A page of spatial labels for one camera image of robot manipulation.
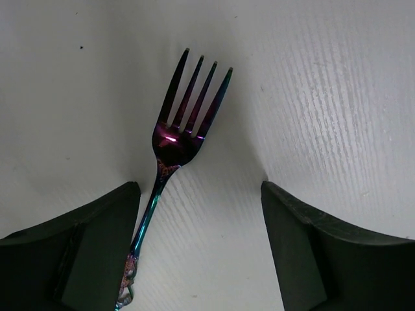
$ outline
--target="tabletop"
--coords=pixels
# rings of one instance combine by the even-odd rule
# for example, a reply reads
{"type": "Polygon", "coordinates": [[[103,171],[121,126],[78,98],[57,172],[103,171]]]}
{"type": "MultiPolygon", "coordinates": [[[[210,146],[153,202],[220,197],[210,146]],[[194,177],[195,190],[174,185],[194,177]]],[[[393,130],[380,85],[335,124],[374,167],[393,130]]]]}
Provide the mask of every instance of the tabletop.
{"type": "Polygon", "coordinates": [[[411,0],[2,1],[0,236],[126,181],[142,213],[152,131],[189,47],[185,79],[202,54],[202,76],[218,61],[212,90],[233,77],[163,192],[125,310],[283,310],[264,179],[415,238],[413,16],[411,0]]]}

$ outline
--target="iridescent fork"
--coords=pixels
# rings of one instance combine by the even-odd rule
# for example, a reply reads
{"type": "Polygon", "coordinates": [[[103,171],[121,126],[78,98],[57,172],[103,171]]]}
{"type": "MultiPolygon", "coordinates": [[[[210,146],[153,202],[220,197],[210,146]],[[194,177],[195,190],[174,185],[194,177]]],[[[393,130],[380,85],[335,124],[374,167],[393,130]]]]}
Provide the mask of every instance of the iridescent fork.
{"type": "Polygon", "coordinates": [[[173,78],[170,82],[170,86],[167,90],[166,97],[164,99],[163,106],[154,128],[152,145],[153,151],[157,159],[157,176],[154,182],[154,187],[151,192],[151,197],[148,201],[147,208],[145,209],[143,218],[138,227],[138,231],[133,239],[130,253],[127,257],[127,261],[124,269],[124,277],[121,283],[119,291],[119,298],[115,306],[115,311],[118,311],[122,307],[131,303],[134,297],[132,285],[134,283],[134,277],[137,273],[137,262],[139,258],[139,252],[148,225],[153,215],[154,209],[156,208],[157,202],[161,196],[161,192],[164,189],[169,178],[176,172],[180,167],[190,162],[200,150],[202,143],[208,133],[208,130],[215,118],[216,112],[219,109],[220,103],[225,96],[226,89],[228,88],[229,81],[231,79],[233,69],[230,68],[225,76],[219,90],[213,99],[202,124],[200,125],[197,133],[193,133],[193,128],[198,117],[200,108],[202,107],[203,100],[206,92],[215,72],[217,62],[213,63],[209,74],[207,75],[206,81],[203,88],[196,100],[195,106],[190,114],[189,120],[185,126],[180,126],[182,123],[183,115],[185,113],[187,103],[189,102],[193,87],[195,86],[197,76],[204,57],[201,56],[196,69],[190,79],[190,83],[185,91],[182,102],[180,103],[179,109],[176,116],[174,117],[173,123],[169,126],[167,119],[173,105],[174,98],[177,93],[180,79],[184,70],[189,49],[186,49],[180,58],[179,64],[173,74],[173,78]]]}

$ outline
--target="purple fork head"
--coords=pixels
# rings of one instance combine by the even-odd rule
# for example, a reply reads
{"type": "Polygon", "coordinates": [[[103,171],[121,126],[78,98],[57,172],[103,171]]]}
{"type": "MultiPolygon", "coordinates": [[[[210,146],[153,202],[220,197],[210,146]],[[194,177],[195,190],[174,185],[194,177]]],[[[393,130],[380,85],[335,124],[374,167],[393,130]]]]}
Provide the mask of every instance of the purple fork head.
{"type": "Polygon", "coordinates": [[[202,146],[202,143],[204,142],[213,119],[215,118],[220,103],[225,96],[225,92],[228,88],[233,71],[232,68],[228,70],[228,73],[220,85],[215,98],[207,110],[206,116],[204,117],[199,130],[197,133],[193,133],[196,118],[198,117],[200,108],[202,107],[205,95],[217,67],[217,62],[213,63],[212,68],[207,75],[206,81],[204,82],[203,88],[196,100],[195,106],[190,114],[189,120],[185,125],[180,127],[193,87],[195,86],[197,76],[204,60],[204,57],[201,56],[190,79],[190,83],[185,91],[183,100],[181,101],[178,111],[174,117],[173,123],[169,126],[167,124],[167,119],[169,118],[188,55],[189,49],[186,49],[173,74],[173,78],[167,90],[167,94],[153,132],[153,150],[158,160],[159,167],[161,165],[162,169],[166,170],[165,172],[175,170],[178,167],[187,164],[196,156],[202,146]]]}

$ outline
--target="fork handle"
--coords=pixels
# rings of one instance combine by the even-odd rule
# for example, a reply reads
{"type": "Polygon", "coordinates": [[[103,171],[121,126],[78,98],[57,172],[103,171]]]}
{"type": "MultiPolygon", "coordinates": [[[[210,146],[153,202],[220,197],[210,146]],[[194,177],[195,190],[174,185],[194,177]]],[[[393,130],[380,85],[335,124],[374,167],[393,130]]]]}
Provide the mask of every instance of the fork handle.
{"type": "Polygon", "coordinates": [[[140,226],[138,227],[137,233],[131,243],[130,254],[134,258],[138,258],[140,254],[141,245],[143,244],[143,239],[145,233],[147,232],[148,225],[150,224],[151,217],[153,216],[154,210],[157,206],[157,202],[160,199],[161,192],[167,184],[167,181],[172,176],[172,174],[163,175],[160,166],[158,165],[157,176],[154,182],[153,190],[151,192],[150,199],[148,200],[147,207],[145,209],[144,215],[141,219],[140,226]]]}

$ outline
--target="metallic fork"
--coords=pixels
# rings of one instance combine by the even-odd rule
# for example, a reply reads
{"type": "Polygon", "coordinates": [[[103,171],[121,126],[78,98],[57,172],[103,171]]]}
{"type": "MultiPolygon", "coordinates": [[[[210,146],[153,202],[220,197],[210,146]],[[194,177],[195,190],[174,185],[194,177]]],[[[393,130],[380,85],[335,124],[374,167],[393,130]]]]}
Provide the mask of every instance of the metallic fork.
{"type": "Polygon", "coordinates": [[[190,162],[200,150],[206,134],[208,133],[208,130],[213,122],[213,119],[215,118],[216,112],[219,109],[220,103],[225,96],[226,89],[228,88],[228,84],[231,79],[233,71],[232,68],[229,69],[225,79],[220,85],[219,90],[213,99],[213,102],[211,103],[197,134],[192,135],[194,134],[193,127],[195,125],[196,118],[199,114],[206,92],[208,91],[208,87],[212,80],[213,73],[215,72],[217,66],[217,62],[213,63],[213,66],[207,75],[206,81],[199,94],[199,97],[196,100],[195,106],[191,112],[187,124],[185,126],[180,126],[187,107],[187,103],[189,102],[190,95],[192,93],[193,87],[195,86],[197,76],[202,66],[204,57],[201,56],[190,79],[190,83],[185,91],[183,100],[180,103],[177,114],[174,117],[173,123],[171,126],[169,126],[167,124],[167,119],[169,118],[170,110],[177,93],[188,54],[189,49],[186,49],[180,58],[179,64],[177,65],[177,68],[173,74],[173,78],[170,82],[170,86],[167,90],[163,106],[161,107],[156,127],[154,128],[152,145],[154,154],[156,155],[157,159],[156,181],[154,182],[151,197],[148,201],[147,208],[145,209],[143,218],[141,219],[141,223],[138,227],[138,231],[133,239],[130,253],[127,257],[124,269],[124,277],[121,283],[119,298],[115,306],[115,311],[130,304],[133,300],[134,292],[132,290],[132,284],[134,283],[134,277],[137,273],[139,252],[148,225],[150,223],[151,216],[153,215],[154,209],[156,208],[157,202],[161,196],[161,192],[163,191],[164,186],[166,185],[169,178],[174,174],[174,172],[190,162]]]}

